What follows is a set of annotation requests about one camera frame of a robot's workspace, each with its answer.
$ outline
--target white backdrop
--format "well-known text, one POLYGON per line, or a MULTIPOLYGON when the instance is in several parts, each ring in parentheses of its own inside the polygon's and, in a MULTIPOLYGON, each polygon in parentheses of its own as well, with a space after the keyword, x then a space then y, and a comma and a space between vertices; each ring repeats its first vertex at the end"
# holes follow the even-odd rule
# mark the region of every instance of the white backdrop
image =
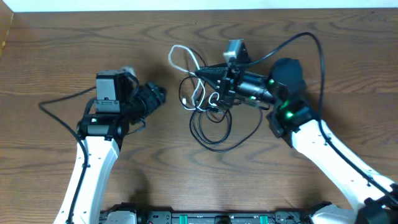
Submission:
POLYGON ((398 0, 4 0, 14 12, 398 7, 398 0))

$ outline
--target wooden table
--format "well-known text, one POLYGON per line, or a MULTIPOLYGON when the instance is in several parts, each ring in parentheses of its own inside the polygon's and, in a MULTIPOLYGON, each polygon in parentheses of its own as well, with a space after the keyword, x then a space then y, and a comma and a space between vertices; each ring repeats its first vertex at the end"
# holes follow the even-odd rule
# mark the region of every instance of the wooden table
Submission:
MULTIPOLYGON (((238 38, 259 58, 302 31, 323 44, 330 128, 370 166, 398 180, 395 9, 19 13, 0 63, 0 223, 52 223, 68 186, 76 142, 38 102, 93 86, 96 72, 124 65, 133 65, 142 83, 166 87, 168 96, 143 132, 125 138, 103 209, 136 202, 175 210, 272 210, 322 200, 349 208, 311 161, 273 136, 266 120, 231 152, 201 148, 189 133, 190 112, 177 98, 186 74, 167 62, 173 44, 196 49, 209 64, 223 62, 228 40, 238 38)), ((175 55, 184 65, 183 53, 175 55)), ((300 59, 316 106, 314 43, 298 40, 252 71, 267 75, 281 57, 300 59)), ((48 108, 75 127, 93 94, 48 108)), ((254 108, 237 106, 232 114, 230 144, 257 123, 254 108)), ((215 138, 224 126, 209 124, 206 131, 215 138)))

